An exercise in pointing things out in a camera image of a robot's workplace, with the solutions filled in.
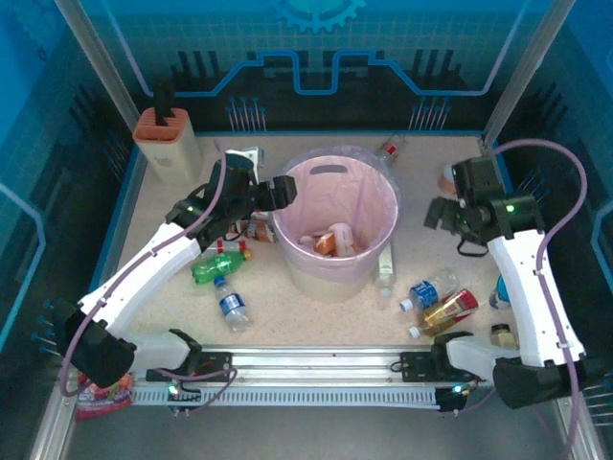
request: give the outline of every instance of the black bracket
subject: black bracket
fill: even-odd
[[[449,340],[472,335],[471,333],[446,333],[434,339],[429,352],[404,352],[400,354],[399,370],[402,381],[467,383],[476,378],[468,371],[456,369],[449,363],[446,344]]]

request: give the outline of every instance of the speckled floor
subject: speckled floor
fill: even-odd
[[[265,149],[262,177],[278,173],[293,156],[305,151],[335,146],[359,145],[376,150],[384,136],[274,136],[223,139],[227,148],[258,145]],[[200,138],[205,152],[202,181],[218,158],[213,138]],[[196,287],[188,267],[183,268],[148,302],[131,329],[160,333],[179,328],[201,343],[221,345],[402,345],[424,344],[429,338],[410,338],[410,316],[399,312],[397,300],[419,277],[446,266],[454,268],[464,288],[470,289],[481,308],[462,325],[463,329],[487,337],[495,323],[512,325],[509,310],[488,305],[488,294],[498,276],[491,257],[469,259],[456,253],[457,237],[423,227],[430,200],[439,194],[437,181],[443,166],[479,155],[472,137],[411,137],[408,150],[397,159],[394,172],[403,200],[402,216],[394,236],[397,284],[394,302],[387,310],[376,306],[376,291],[369,283],[356,297],[340,304],[326,304],[304,296],[291,282],[278,244],[248,242],[254,260],[245,264],[233,283],[243,296],[254,326],[246,333],[230,333],[216,304],[213,289]],[[147,171],[127,233],[121,265],[125,264],[153,235],[172,205],[193,186],[163,185],[154,171]]]

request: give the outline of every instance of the red snack bag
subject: red snack bag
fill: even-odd
[[[79,373],[79,384],[85,380],[86,376]],[[75,420],[93,419],[130,406],[132,404],[131,389],[132,376],[130,374],[125,374],[118,382],[106,388],[100,388],[92,383],[77,399]]]

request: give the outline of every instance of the white bottle cap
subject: white bottle cap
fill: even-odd
[[[420,336],[421,336],[421,332],[420,332],[419,328],[417,328],[416,326],[411,326],[409,328],[409,334],[413,338],[420,338]]]
[[[411,299],[404,299],[400,301],[400,308],[402,311],[411,311],[413,309],[413,302],[411,302]]]

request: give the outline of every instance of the small bottle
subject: small bottle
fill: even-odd
[[[334,255],[336,257],[350,257],[355,255],[353,231],[347,223],[334,223],[328,230],[334,234]]]
[[[431,337],[446,331],[474,313],[479,308],[479,302],[467,289],[449,297],[445,302],[420,311],[419,325],[409,328],[413,338],[429,335]]]
[[[391,167],[398,154],[406,148],[405,136],[392,134],[390,138],[375,152],[375,156],[381,158],[387,167]]]
[[[213,283],[215,294],[221,313],[226,320],[226,324],[234,333],[244,332],[251,324],[247,316],[247,308],[242,298],[235,292],[234,288],[223,276],[217,276]]]
[[[507,350],[517,350],[519,348],[517,340],[515,340],[515,336],[508,324],[494,324],[491,327],[489,341],[492,345],[506,348]]]
[[[237,271],[243,262],[250,261],[251,251],[224,252],[214,256],[211,260],[192,265],[192,276],[198,285],[211,283],[217,276],[229,275]]]
[[[392,254],[392,244],[389,243],[379,256],[375,269],[375,286],[379,289],[378,305],[380,308],[386,309],[389,306],[395,283],[394,256]]]
[[[247,250],[247,243],[245,241],[224,241],[217,240],[215,243],[207,247],[202,254],[201,258],[211,258],[217,254],[223,254],[224,252],[245,252]]]
[[[415,308],[427,309],[453,294],[459,287],[458,275],[452,269],[446,268],[415,283],[409,289],[409,297],[400,302],[400,308],[402,311],[410,311]]]
[[[509,293],[507,292],[507,286],[505,285],[505,280],[502,279],[502,275],[498,277],[496,287],[489,295],[489,304],[497,310],[509,309],[511,307]]]

